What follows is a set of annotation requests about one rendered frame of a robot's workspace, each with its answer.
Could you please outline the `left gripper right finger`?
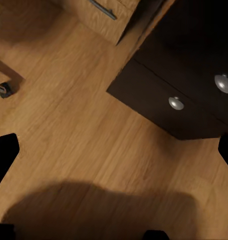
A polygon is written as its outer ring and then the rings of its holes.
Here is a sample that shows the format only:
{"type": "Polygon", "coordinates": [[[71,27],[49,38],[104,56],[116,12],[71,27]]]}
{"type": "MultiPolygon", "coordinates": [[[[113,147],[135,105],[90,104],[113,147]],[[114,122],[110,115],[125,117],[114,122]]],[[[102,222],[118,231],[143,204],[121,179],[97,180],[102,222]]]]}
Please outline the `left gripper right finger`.
{"type": "Polygon", "coordinates": [[[228,133],[223,133],[220,136],[218,151],[225,159],[226,163],[228,164],[228,133]]]}

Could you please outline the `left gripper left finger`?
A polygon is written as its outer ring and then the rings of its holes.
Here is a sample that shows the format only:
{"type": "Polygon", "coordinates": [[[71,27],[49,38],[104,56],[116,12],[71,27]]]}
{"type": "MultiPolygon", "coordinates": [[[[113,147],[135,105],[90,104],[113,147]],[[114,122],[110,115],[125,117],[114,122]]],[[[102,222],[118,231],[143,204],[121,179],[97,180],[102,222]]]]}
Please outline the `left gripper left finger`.
{"type": "Polygon", "coordinates": [[[20,152],[15,133],[0,136],[0,183],[20,152]]]}

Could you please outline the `swivel chair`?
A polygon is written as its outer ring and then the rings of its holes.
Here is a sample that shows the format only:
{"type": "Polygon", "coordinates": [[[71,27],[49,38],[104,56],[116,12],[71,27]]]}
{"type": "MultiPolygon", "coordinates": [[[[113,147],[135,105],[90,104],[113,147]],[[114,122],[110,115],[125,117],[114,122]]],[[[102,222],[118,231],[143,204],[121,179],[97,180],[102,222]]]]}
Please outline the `swivel chair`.
{"type": "Polygon", "coordinates": [[[12,96],[13,89],[10,89],[8,83],[0,84],[0,96],[1,98],[8,98],[12,96]]]}

